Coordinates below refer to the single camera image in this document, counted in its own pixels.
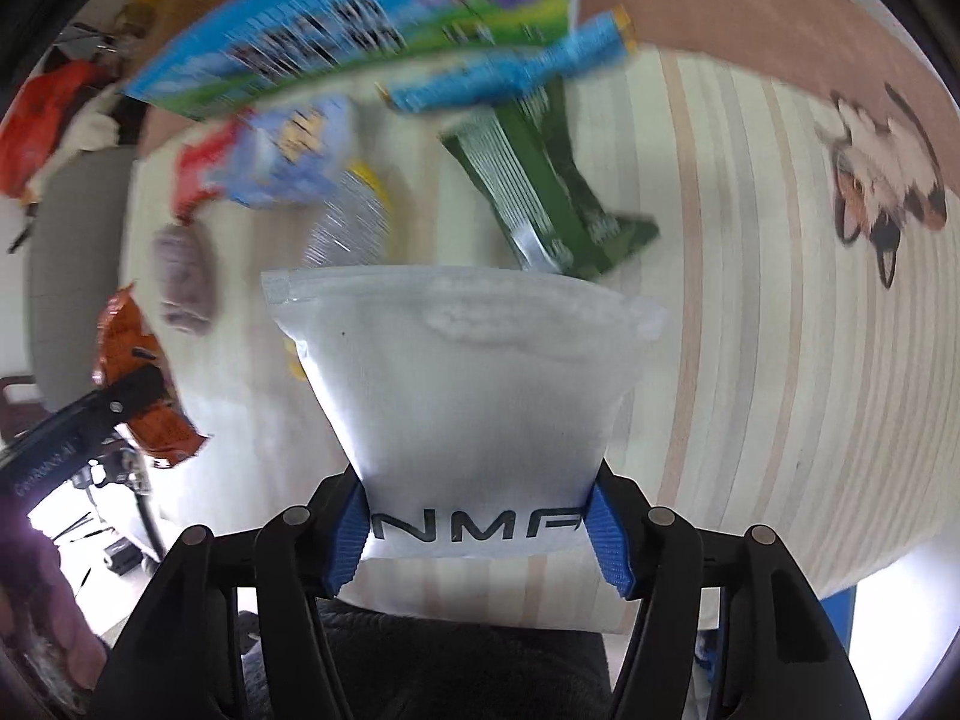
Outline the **orange snack bag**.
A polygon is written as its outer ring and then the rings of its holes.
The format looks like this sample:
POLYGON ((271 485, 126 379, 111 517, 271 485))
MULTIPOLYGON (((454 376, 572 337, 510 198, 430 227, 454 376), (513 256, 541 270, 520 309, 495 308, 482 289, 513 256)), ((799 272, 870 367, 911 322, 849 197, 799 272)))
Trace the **orange snack bag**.
POLYGON ((119 421, 156 468, 172 468, 206 442, 179 400, 160 340, 132 294, 119 289, 98 319, 93 380, 119 395, 119 421))

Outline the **mauve cloth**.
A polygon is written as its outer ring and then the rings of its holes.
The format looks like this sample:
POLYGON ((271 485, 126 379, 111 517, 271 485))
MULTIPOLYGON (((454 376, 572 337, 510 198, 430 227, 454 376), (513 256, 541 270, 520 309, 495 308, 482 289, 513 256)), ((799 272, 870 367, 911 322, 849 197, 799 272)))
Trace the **mauve cloth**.
POLYGON ((200 224, 168 224, 151 243, 160 312, 169 327, 201 337, 217 316, 215 259, 200 224))

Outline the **red noodle packet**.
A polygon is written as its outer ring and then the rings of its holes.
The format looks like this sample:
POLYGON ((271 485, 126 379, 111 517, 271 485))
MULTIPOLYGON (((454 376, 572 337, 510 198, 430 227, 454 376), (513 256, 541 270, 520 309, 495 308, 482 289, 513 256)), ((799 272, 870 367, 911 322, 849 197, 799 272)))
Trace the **red noodle packet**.
POLYGON ((241 121, 231 117, 200 142, 181 148, 172 195, 172 216, 178 223, 192 223, 204 203, 223 195, 240 130, 241 121))

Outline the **white NMAX sock pack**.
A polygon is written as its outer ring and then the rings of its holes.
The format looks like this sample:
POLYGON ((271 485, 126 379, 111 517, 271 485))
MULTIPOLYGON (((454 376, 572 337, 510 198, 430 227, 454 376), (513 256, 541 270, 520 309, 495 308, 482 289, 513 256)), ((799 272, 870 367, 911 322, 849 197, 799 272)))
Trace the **white NMAX sock pack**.
POLYGON ((576 548, 660 305, 470 266, 274 270, 268 312, 361 481, 371 559, 576 548))

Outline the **silver yellow scrub sponge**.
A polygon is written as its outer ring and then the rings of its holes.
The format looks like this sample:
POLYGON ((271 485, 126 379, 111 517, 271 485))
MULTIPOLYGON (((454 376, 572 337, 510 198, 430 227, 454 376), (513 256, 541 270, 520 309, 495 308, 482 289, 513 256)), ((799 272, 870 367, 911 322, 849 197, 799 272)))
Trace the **silver yellow scrub sponge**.
POLYGON ((309 232, 302 266, 384 265, 391 256, 392 202, 364 161, 351 160, 309 232))

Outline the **blue tissue pack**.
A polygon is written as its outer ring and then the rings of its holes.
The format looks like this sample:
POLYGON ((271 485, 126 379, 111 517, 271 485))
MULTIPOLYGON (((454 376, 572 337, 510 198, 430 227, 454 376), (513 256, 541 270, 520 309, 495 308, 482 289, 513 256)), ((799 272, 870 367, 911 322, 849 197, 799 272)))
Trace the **blue tissue pack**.
POLYGON ((319 94, 236 117, 224 168, 224 193, 247 208, 330 200, 355 153, 355 105, 319 94))

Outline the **green snack bag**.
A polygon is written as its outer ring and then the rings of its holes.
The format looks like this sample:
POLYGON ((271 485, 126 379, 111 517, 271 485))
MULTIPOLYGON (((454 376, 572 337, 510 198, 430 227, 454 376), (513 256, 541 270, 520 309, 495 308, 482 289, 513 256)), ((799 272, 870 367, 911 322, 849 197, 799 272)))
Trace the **green snack bag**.
POLYGON ((565 83, 485 107, 441 135, 524 270, 594 281, 659 237, 649 216, 605 210, 576 166, 565 83))

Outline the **light blue snack stick packet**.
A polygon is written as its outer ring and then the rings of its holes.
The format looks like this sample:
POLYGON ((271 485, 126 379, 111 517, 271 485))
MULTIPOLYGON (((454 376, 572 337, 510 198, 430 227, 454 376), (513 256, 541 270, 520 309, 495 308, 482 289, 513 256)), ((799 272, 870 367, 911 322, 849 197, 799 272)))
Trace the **light blue snack stick packet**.
POLYGON ((578 78, 620 62, 639 45, 633 20, 623 7, 617 7, 534 52, 491 54, 416 83, 380 86, 377 93, 402 114, 500 104, 529 96, 553 80, 578 78))

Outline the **grey round cushion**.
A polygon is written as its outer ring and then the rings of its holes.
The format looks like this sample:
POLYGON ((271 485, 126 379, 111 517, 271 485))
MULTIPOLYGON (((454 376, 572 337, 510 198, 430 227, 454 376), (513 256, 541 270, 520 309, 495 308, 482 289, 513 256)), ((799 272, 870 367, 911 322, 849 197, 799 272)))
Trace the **grey round cushion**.
POLYGON ((47 411, 93 388, 98 317, 119 289, 132 146, 83 153, 46 185, 26 262, 29 364, 47 411))

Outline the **red plastic bag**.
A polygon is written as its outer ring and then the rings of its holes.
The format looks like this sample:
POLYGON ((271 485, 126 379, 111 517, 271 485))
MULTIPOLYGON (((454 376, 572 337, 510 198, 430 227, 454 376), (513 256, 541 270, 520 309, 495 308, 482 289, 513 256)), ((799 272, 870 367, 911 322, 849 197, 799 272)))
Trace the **red plastic bag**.
POLYGON ((104 85, 109 73, 73 60, 25 84, 2 125, 2 193, 19 199, 59 143, 68 110, 85 88, 104 85))

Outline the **milk carton cardboard box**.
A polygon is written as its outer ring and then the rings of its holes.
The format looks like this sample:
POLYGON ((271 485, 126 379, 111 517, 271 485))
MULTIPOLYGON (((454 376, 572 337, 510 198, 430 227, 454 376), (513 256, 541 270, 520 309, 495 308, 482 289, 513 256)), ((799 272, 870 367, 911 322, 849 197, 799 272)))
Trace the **milk carton cardboard box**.
POLYGON ((571 23, 571 0, 224 0, 167 39, 125 91, 203 121, 363 65, 544 46, 571 23))

